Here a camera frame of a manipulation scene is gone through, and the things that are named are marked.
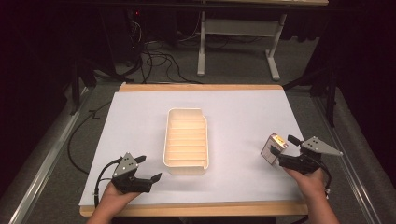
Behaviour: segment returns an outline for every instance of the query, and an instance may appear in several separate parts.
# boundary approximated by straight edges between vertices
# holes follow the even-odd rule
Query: table
[[[206,2],[238,2],[238,3],[255,3],[255,4],[280,4],[295,6],[327,6],[328,0],[307,0],[307,1],[282,1],[282,0],[204,0]],[[273,38],[270,49],[265,50],[271,76],[274,81],[280,80],[277,71],[274,55],[285,25],[287,14],[281,14],[278,21],[240,21],[240,20],[219,20],[208,19],[205,11],[201,13],[201,42],[198,54],[198,72],[199,77],[205,75],[205,35],[249,35],[249,36],[267,36]]]
[[[302,135],[300,133],[300,130],[298,128],[298,125],[295,121],[294,116],[292,115],[292,111],[289,106],[289,102],[286,98],[285,93],[283,92],[282,88],[277,85],[122,85],[120,87],[120,92],[116,93],[116,96],[121,94],[123,95],[124,93],[129,92],[134,92],[138,93],[139,97],[145,97],[145,95],[152,95],[155,96],[154,98],[158,98],[159,102],[156,102],[156,106],[149,106],[145,108],[140,108],[132,105],[126,105],[121,111],[121,114],[116,113],[117,111],[114,110],[115,107],[117,107],[117,97],[113,100],[112,106],[110,107],[110,111],[106,120],[106,125],[103,130],[101,140],[99,142],[98,148],[96,150],[95,158],[92,163],[92,168],[90,172],[90,176],[87,181],[86,188],[84,189],[81,202],[80,202],[80,213],[84,216],[90,216],[94,210],[93,206],[93,196],[92,196],[92,191],[93,187],[92,184],[96,181],[96,178],[99,174],[99,172],[102,170],[102,168],[109,162],[109,160],[112,160],[113,157],[116,157],[120,155],[121,152],[124,151],[126,147],[134,147],[134,146],[139,146],[139,147],[134,147],[133,150],[134,153],[142,153],[142,150],[146,150],[145,153],[147,154],[148,158],[144,163],[147,163],[148,166],[145,166],[146,164],[143,164],[140,166],[139,170],[136,173],[136,176],[140,177],[140,175],[156,175],[157,172],[160,170],[163,172],[163,177],[162,179],[153,185],[153,188],[151,190],[150,194],[142,194],[139,196],[136,200],[133,201],[132,204],[129,204],[121,213],[121,217],[198,217],[198,216],[282,216],[282,215],[305,215],[307,214],[307,208],[306,205],[303,201],[303,197],[301,193],[298,190],[298,187],[295,185],[295,182],[286,175],[286,173],[283,172],[283,170],[280,167],[273,167],[271,166],[268,162],[265,161],[264,158],[261,158],[260,152],[265,144],[266,138],[268,138],[269,134],[271,132],[276,131],[277,133],[281,135],[285,134],[293,134],[296,137],[299,137],[301,139]],[[250,115],[257,115],[257,113],[262,112],[262,111],[267,111],[265,113],[268,113],[268,115],[273,116],[276,115],[279,120],[276,118],[271,118],[271,119],[254,119],[253,122],[248,122],[246,119],[244,123],[265,123],[266,125],[258,125],[258,127],[250,127],[248,125],[244,124],[238,124],[236,126],[230,126],[230,127],[222,127],[219,125],[220,120],[215,119],[216,115],[214,111],[217,111],[216,104],[212,105],[207,105],[207,101],[210,102],[211,100],[213,101],[213,97],[211,99],[206,98],[202,99],[201,95],[199,94],[225,94],[227,96],[236,96],[235,98],[238,98],[238,95],[244,96],[245,94],[247,96],[255,96],[258,98],[255,98],[255,103],[256,104],[251,104],[249,101],[245,102],[239,102],[239,105],[242,105],[240,108],[240,112],[244,112],[244,108],[248,105],[252,105],[253,107],[257,107],[257,111],[251,111],[249,113],[252,113]],[[117,121],[115,117],[121,117],[124,118],[125,115],[128,117],[133,117],[134,112],[132,110],[144,110],[145,113],[148,113],[147,116],[149,117],[149,121],[143,121],[143,125],[145,126],[150,126],[151,121],[156,121],[158,120],[164,120],[166,121],[166,113],[167,111],[161,112],[163,115],[160,117],[151,117],[150,116],[150,109],[152,108],[153,111],[157,111],[157,106],[161,104],[172,104],[172,103],[164,103],[163,101],[166,101],[166,95],[170,94],[173,96],[181,95],[179,99],[183,101],[187,100],[187,105],[194,105],[194,104],[200,104],[202,101],[204,101],[201,105],[203,106],[203,112],[204,115],[207,115],[208,119],[208,131],[209,131],[209,159],[210,159],[210,164],[208,171],[206,174],[198,177],[174,177],[166,173],[166,170],[164,170],[164,165],[160,164],[162,163],[161,161],[161,156],[162,155],[154,155],[153,153],[149,153],[150,149],[147,148],[153,148],[159,142],[159,145],[162,145],[162,148],[160,148],[159,153],[161,154],[163,151],[163,134],[164,130],[166,127],[159,127],[158,132],[153,131],[153,130],[145,130],[142,128],[141,130],[136,130],[137,128],[125,128],[125,127],[132,127],[132,123],[129,121],[126,122],[124,119],[122,121]],[[199,97],[197,98],[191,98],[194,94],[198,94]],[[261,101],[261,97],[263,95],[267,95],[264,97],[263,101]],[[238,99],[229,99],[227,100],[226,98],[221,99],[220,102],[225,102],[224,104],[228,104],[229,108],[233,108],[232,104],[236,104],[238,102]],[[263,105],[273,105],[276,108],[281,108],[283,112],[279,113],[276,111],[276,109],[269,109],[270,107],[262,107]],[[234,119],[234,113],[230,112],[227,114],[224,114],[225,117],[228,116],[228,119]],[[134,126],[136,127],[141,127],[141,124],[135,123]],[[252,132],[248,136],[252,136],[249,139],[241,138],[243,142],[239,142],[239,140],[234,140],[237,139],[236,137],[232,138],[231,140],[227,140],[227,142],[223,142],[221,140],[221,136],[225,135],[228,136],[229,134],[240,134],[237,131],[232,131],[232,130],[244,130],[244,129],[259,129],[259,130],[267,130],[267,132],[263,133],[258,133],[258,132]],[[141,141],[139,140],[131,140],[134,142],[133,145],[129,145],[130,143],[128,139],[134,139],[134,135],[136,133],[142,133],[145,134],[143,136],[146,136],[150,141]],[[271,183],[274,185],[277,185],[277,183],[283,183],[279,187],[285,188],[284,191],[281,193],[278,192],[277,194],[268,194],[268,195],[262,195],[262,197],[265,200],[260,200],[261,196],[257,196],[254,192],[247,192],[247,195],[242,195],[240,197],[249,197],[253,196],[256,198],[259,198],[259,200],[256,199],[248,199],[248,200],[243,200],[243,201],[237,201],[237,200],[229,200],[229,196],[224,196],[220,199],[213,199],[212,202],[199,202],[202,199],[196,199],[194,197],[194,203],[190,202],[191,198],[189,198],[191,195],[200,195],[202,194],[202,191],[198,190],[200,187],[203,189],[213,189],[213,190],[218,190],[218,187],[211,188],[206,185],[202,185],[199,188],[190,188],[191,192],[186,192],[187,190],[180,190],[180,191],[172,191],[172,190],[165,190],[165,186],[173,185],[172,181],[173,180],[178,180],[178,181],[184,181],[182,180],[183,178],[187,178],[190,181],[194,182],[194,178],[206,178],[209,179],[212,178],[213,180],[213,175],[216,174],[217,171],[221,171],[220,164],[226,160],[226,159],[221,159],[219,160],[219,153],[221,153],[221,146],[226,145],[227,149],[232,151],[233,153],[229,153],[231,155],[238,153],[236,150],[238,149],[232,149],[232,147],[235,145],[236,148],[239,148],[240,144],[244,145],[245,148],[249,148],[254,150],[253,152],[248,152],[246,149],[246,157],[248,160],[241,160],[238,162],[242,167],[246,167],[246,169],[241,169],[241,170],[248,170],[248,175],[251,175],[252,177],[257,176],[262,176],[264,178],[270,178],[269,176],[272,176],[271,178],[275,178],[272,180]],[[288,150],[286,151],[290,155],[297,155],[298,150],[293,150],[293,147],[290,146]],[[237,169],[233,168],[233,174],[234,177],[243,175],[241,172],[239,172]],[[247,181],[247,184],[249,181],[252,181],[251,179],[246,179],[244,180],[243,178],[239,179],[239,181]],[[255,183],[266,183],[265,179],[257,179],[254,180]],[[218,186],[221,186],[223,182],[222,180],[219,181]],[[106,183],[103,183],[101,185],[101,190],[104,189]],[[265,189],[266,187],[263,186],[262,188],[253,188],[253,190],[257,191],[257,194],[260,194],[261,189]],[[157,197],[170,197],[172,200],[168,200],[169,202],[162,202],[158,203],[158,198]]]

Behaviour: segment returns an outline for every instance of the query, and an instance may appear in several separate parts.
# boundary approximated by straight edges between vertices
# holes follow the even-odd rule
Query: wooden table edge
[[[247,84],[125,84],[119,91],[237,91],[283,90],[280,85]]]
[[[329,5],[328,0],[206,0],[206,2],[271,4],[271,5],[282,5],[282,6],[308,6],[308,7],[325,7]]]
[[[82,205],[79,212],[89,217],[93,205]],[[245,203],[188,203],[127,205],[118,217],[218,217],[218,216],[296,216],[306,215],[304,201],[245,202]]]

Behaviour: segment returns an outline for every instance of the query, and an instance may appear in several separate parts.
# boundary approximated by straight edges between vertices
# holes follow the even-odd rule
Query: metal bar
[[[358,7],[326,7],[326,6],[295,6],[276,4],[240,4],[240,3],[149,3],[149,2],[90,2],[90,1],[58,1],[63,6],[84,7],[135,7],[150,9],[177,9],[194,11],[272,11],[280,13],[320,13],[322,14],[347,14],[362,13]]]
[[[282,34],[283,27],[285,26],[286,17],[287,17],[286,14],[282,14],[282,16],[279,19],[279,24],[276,28],[276,33],[273,38],[273,46],[271,47],[271,49],[268,53],[268,57],[270,57],[270,58],[274,57],[277,43],[279,42],[280,35]]]
[[[335,143],[335,146],[344,153],[344,155],[342,157],[339,157],[338,160],[340,160],[341,162],[342,168],[346,173],[346,178],[349,181],[349,185],[355,194],[356,200],[361,207],[361,211],[363,212],[367,223],[381,224],[382,222],[379,219],[378,214],[376,213],[375,208],[369,198],[369,195],[366,192],[366,187],[364,187],[352,165],[352,162],[349,160],[349,157],[347,155],[347,149],[344,148],[343,144],[341,143],[341,140],[334,127],[331,127],[329,122],[326,122],[326,118],[324,116],[326,114],[326,109],[324,108],[323,103],[318,97],[314,97],[313,101],[314,105],[320,111],[319,114],[325,121],[326,127],[330,133],[330,136],[332,137],[332,140]]]
[[[203,11],[201,13],[201,41],[198,53],[198,77],[203,77],[205,75],[205,34],[206,34],[206,13]]]
[[[88,88],[84,88],[81,95],[83,95],[87,91]],[[50,178],[50,174],[52,173],[57,160],[61,156],[64,142],[71,133],[78,119],[78,116],[79,116],[79,111],[76,111],[76,113],[68,121],[61,137],[50,149],[49,154],[47,155],[46,159],[44,159],[43,164],[41,165],[40,169],[35,175],[35,179],[32,181],[32,184],[30,185],[29,189],[26,191],[25,195],[23,196],[20,205],[18,206],[17,210],[15,211],[11,220],[9,221],[9,224],[17,224],[17,223],[19,224],[19,223],[27,222],[27,218],[32,212],[35,203],[38,200],[38,197],[40,196],[42,190],[46,186],[47,181]]]

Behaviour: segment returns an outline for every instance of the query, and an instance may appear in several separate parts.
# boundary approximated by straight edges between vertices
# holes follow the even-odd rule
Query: table leg
[[[198,77],[205,75],[205,21],[206,13],[203,11],[201,13],[201,44],[198,55]]]
[[[276,63],[274,60],[274,54],[275,54],[277,43],[279,42],[280,35],[282,34],[283,26],[285,25],[286,16],[287,16],[286,14],[282,14],[282,16],[280,17],[279,24],[276,28],[276,33],[274,35],[272,48],[270,50],[265,51],[265,56],[267,58],[268,65],[270,67],[271,76],[272,76],[273,81],[280,80],[280,75],[277,72]]]
[[[72,66],[73,66],[73,71],[72,71],[73,109],[70,115],[75,115],[79,108],[78,60],[75,60]]]

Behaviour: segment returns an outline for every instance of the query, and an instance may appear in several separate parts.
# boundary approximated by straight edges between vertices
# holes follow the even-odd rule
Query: metal stand
[[[72,99],[73,99],[73,109],[70,115],[75,115],[79,108],[79,84],[78,84],[78,62],[74,61],[73,71],[72,71]]]
[[[206,13],[201,12],[201,43],[198,55],[198,77],[205,75],[205,35],[250,35],[250,36],[271,36],[273,44],[271,49],[265,51],[265,57],[270,67],[271,76],[274,81],[280,80],[280,75],[276,68],[274,54],[287,15],[282,14],[279,21],[238,21],[238,20],[218,20],[207,19]]]

